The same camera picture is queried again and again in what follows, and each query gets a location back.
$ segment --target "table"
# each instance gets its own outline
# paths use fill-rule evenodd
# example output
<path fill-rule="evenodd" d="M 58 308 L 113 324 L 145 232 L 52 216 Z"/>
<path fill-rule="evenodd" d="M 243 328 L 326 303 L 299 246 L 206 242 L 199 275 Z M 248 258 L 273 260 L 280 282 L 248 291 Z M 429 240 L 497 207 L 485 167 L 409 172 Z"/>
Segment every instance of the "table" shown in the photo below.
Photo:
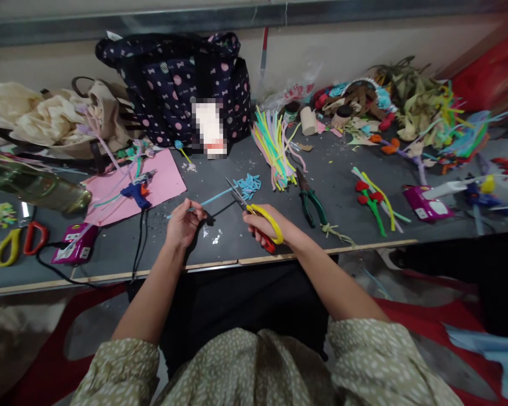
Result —
<path fill-rule="evenodd" d="M 400 246 L 417 242 L 431 242 L 476 236 L 474 220 L 458 213 L 455 218 L 436 224 L 420 222 L 412 212 L 402 195 L 402 185 L 419 183 L 415 166 L 400 156 L 386 156 L 379 147 L 359 147 L 353 151 L 352 145 L 345 145 L 332 133 L 304 137 L 295 137 L 296 142 L 313 145 L 310 152 L 301 152 L 308 173 L 305 174 L 310 186 L 315 189 L 324 205 L 330 224 L 338 224 L 338 230 L 350 236 L 358 245 L 355 249 L 372 249 L 384 246 Z M 148 213 L 148 236 L 139 264 L 138 274 L 145 276 L 156 259 L 164 243 L 166 216 L 185 197 L 202 202 L 227 189 L 224 176 L 230 179 L 245 178 L 247 173 L 260 175 L 262 188 L 257 191 L 253 202 L 268 203 L 277 208 L 287 218 L 296 223 L 329 253 L 352 250 L 336 237 L 326 238 L 319 227 L 310 229 L 301 211 L 299 188 L 290 186 L 284 192 L 273 192 L 270 184 L 270 170 L 263 156 L 256 148 L 252 138 L 246 138 L 231 148 L 226 159 L 196 160 L 197 173 L 182 168 L 185 158 L 178 151 L 172 151 L 173 157 L 185 181 L 187 192 L 163 204 L 152 208 Z M 492 140 L 482 155 L 487 159 L 508 158 L 508 139 Z M 388 196 L 393 208 L 409 217 L 412 222 L 403 224 L 404 234 L 389 230 L 389 218 L 381 213 L 388 236 L 381 237 L 376 220 L 365 206 L 357 202 L 359 195 L 355 190 L 357 178 L 352 175 L 352 167 L 365 171 Z M 446 176 L 427 174 L 431 186 L 438 186 L 448 180 L 464 178 L 467 173 L 479 175 L 479 166 L 473 161 L 465 168 L 452 171 Z M 79 181 L 83 177 L 74 175 L 71 180 Z M 502 182 L 496 192 L 508 202 L 508 182 Z M 455 197 L 444 198 L 448 204 L 456 204 Z M 15 203 L 11 195 L 0 192 L 0 202 Z M 193 249 L 189 250 L 186 268 L 190 272 L 210 270 L 219 267 L 234 267 L 249 263 L 274 261 L 293 258 L 286 246 L 277 247 L 276 257 L 271 257 L 248 233 L 242 221 L 242 212 L 231 194 L 212 202 L 206 207 L 214 221 L 199 228 Z M 80 222 L 82 215 L 66 216 L 46 209 L 38 209 L 36 219 L 50 229 L 50 241 L 59 241 L 68 225 Z M 490 213 L 487 216 L 486 233 L 508 232 L 508 218 Z M 11 228 L 0 230 L 0 241 Z M 103 227 L 95 244 L 89 263 L 71 268 L 62 267 L 73 278 L 94 283 L 113 282 L 130 278 L 132 264 L 139 238 L 139 215 L 122 222 Z M 44 261 L 49 261 L 53 253 L 47 248 L 42 253 Z M 0 268 L 0 295 L 16 292 L 52 289 L 69 284 L 50 270 L 40 266 L 34 257 L 21 255 L 19 261 L 11 267 Z"/>

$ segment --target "power cord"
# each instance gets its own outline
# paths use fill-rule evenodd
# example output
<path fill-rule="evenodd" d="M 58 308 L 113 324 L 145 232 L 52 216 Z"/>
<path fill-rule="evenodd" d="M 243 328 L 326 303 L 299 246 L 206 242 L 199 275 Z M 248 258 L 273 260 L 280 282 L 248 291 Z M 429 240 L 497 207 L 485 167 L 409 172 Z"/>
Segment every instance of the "power cord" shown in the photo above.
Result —
<path fill-rule="evenodd" d="M 42 261 L 42 259 L 40 258 L 40 254 L 41 254 L 41 251 L 43 251 L 44 248 L 47 248 L 47 247 L 55 247 L 55 248 L 60 248 L 60 249 L 64 249 L 68 246 L 68 243 L 67 242 L 64 242 L 64 241 L 60 241 L 60 242 L 51 242 L 45 246 L 43 246 L 38 252 L 36 252 L 36 261 L 46 267 L 48 270 L 51 270 L 53 271 L 55 274 L 57 274 L 58 276 L 60 276 L 62 279 L 64 279 L 65 281 L 68 281 L 70 282 L 71 284 L 73 285 L 83 285 L 83 286 L 89 286 L 93 289 L 99 289 L 99 290 L 102 290 L 104 289 L 103 286 L 97 286 L 97 285 L 94 285 L 92 283 L 89 283 L 89 282 L 79 282 L 79 281 L 76 281 L 74 279 L 71 279 L 70 277 L 66 276 L 64 273 L 62 273 L 62 271 L 59 271 L 58 269 L 56 269 L 54 266 L 48 264 L 48 263 L 45 263 Z"/>
<path fill-rule="evenodd" d="M 145 249 L 145 244 L 147 244 L 148 239 L 148 210 L 141 209 L 141 216 L 139 216 L 139 239 L 137 241 L 137 249 L 135 250 L 134 264 L 132 266 L 132 280 L 130 281 L 131 284 L 135 280 L 135 273 L 137 272 L 137 268 L 139 267 L 139 263 L 141 262 L 142 257 L 142 255 L 139 255 L 139 252 L 141 250 L 141 240 L 143 239 L 143 217 L 145 217 L 145 242 L 143 244 L 143 250 Z"/>

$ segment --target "pink cardboard sheet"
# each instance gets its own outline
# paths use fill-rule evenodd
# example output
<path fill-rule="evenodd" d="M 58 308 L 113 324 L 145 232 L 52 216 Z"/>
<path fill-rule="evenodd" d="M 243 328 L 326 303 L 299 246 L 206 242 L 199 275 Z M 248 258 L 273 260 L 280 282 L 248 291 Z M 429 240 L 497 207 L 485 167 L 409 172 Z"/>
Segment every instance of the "pink cardboard sheet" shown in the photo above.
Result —
<path fill-rule="evenodd" d="M 147 200 L 152 203 L 152 207 L 186 192 L 185 183 L 181 178 L 177 165 L 175 165 L 175 161 L 173 161 L 170 150 L 164 149 L 158 152 L 154 158 L 148 158 L 143 161 L 141 173 L 153 169 L 156 169 L 156 173 L 152 182 L 149 183 L 147 187 L 149 190 Z M 132 178 L 134 176 L 135 168 L 132 169 Z M 118 195 L 122 189 L 128 186 L 131 182 L 129 176 L 120 183 L 120 186 L 115 188 L 115 191 L 110 197 L 107 197 L 110 194 L 110 190 L 122 177 L 123 175 L 120 172 L 113 171 L 110 174 L 98 176 L 87 184 L 86 188 L 92 192 L 92 200 L 89 204 L 85 223 L 102 227 L 141 213 L 141 209 L 137 206 L 133 198 L 126 198 L 123 196 L 118 197 L 106 205 L 94 207 L 95 204 L 103 202 L 105 198 L 109 199 Z"/>

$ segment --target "metal rod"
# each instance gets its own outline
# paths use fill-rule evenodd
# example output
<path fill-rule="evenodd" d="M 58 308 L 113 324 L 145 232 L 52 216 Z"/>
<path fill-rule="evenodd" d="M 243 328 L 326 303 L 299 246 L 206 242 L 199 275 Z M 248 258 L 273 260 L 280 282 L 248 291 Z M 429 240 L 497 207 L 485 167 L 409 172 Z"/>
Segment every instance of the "metal rod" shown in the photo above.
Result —
<path fill-rule="evenodd" d="M 140 33 L 221 32 L 260 27 L 508 12 L 508 0 L 258 0 L 223 6 L 0 21 L 0 47 Z"/>

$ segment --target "navy blue bag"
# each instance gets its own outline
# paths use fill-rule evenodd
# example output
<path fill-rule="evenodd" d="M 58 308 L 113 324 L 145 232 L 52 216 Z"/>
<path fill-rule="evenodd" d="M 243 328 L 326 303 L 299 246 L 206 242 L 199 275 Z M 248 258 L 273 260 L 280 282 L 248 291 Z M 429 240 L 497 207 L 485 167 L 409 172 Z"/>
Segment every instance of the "navy blue bag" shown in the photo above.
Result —
<path fill-rule="evenodd" d="M 126 83 L 135 120 L 151 141 L 168 147 L 196 139 L 192 102 L 222 102 L 224 137 L 250 134 L 250 84 L 234 33 L 209 38 L 140 34 L 96 45 L 96 57 L 115 68 Z"/>

